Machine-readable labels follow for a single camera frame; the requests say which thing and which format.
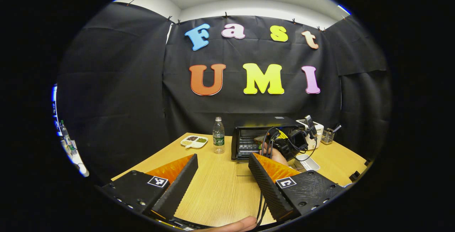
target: black fabric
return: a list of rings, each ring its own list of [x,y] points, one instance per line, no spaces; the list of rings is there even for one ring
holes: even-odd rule
[[[325,31],[338,75],[342,105],[335,140],[372,160],[385,143],[392,110],[390,72],[370,33],[352,15]]]
[[[203,23],[210,28],[209,44],[197,51],[184,34]],[[238,23],[245,28],[244,39],[225,38],[224,25]],[[286,28],[286,42],[273,41],[272,25]],[[316,36],[319,49],[312,49],[301,33],[309,30]],[[213,96],[199,96],[190,87],[192,65],[206,65],[203,83],[213,84],[213,64],[225,64],[223,87]],[[270,64],[279,64],[284,94],[271,95],[258,91],[255,95],[243,93],[247,83],[245,63],[256,63],[263,73]],[[316,68],[319,94],[307,94],[302,66]],[[314,121],[325,124],[338,122],[340,84],[333,57],[325,36],[315,28],[295,25],[276,18],[259,16],[229,16],[200,18],[172,25],[163,70],[164,101],[169,135],[176,139],[186,132],[211,134],[215,117],[223,120],[226,135],[232,135],[234,121],[264,116],[287,116],[302,119],[310,114]]]
[[[142,7],[109,4],[60,65],[59,119],[89,171],[104,181],[168,143],[161,71],[170,23]]]

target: plastic bottle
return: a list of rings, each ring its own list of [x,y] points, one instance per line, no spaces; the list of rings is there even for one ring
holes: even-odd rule
[[[70,135],[68,134],[68,130],[66,129],[66,126],[63,124],[63,120],[61,121],[61,133],[63,137],[65,138],[65,142],[68,145],[68,147],[71,150],[71,154],[74,155],[77,153],[76,149],[73,146],[73,143],[71,142]]]
[[[221,123],[221,117],[215,118],[215,125],[213,126],[213,147],[215,153],[224,153],[224,126]]]

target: table surface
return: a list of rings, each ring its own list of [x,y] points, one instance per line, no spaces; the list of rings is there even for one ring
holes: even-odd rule
[[[189,135],[209,138],[200,149],[185,148],[180,141]],[[256,216],[260,189],[252,176],[246,176],[247,164],[231,160],[231,136],[225,137],[225,152],[213,153],[211,135],[186,133],[153,156],[112,178],[115,180],[132,169],[149,172],[184,156],[198,154],[196,171],[180,203],[175,217],[189,222],[218,227],[236,222],[247,216]],[[320,166],[320,174],[341,186],[351,183],[349,176],[355,171],[362,173],[365,159],[336,143],[320,144],[311,158]],[[275,222],[267,209],[262,224]]]

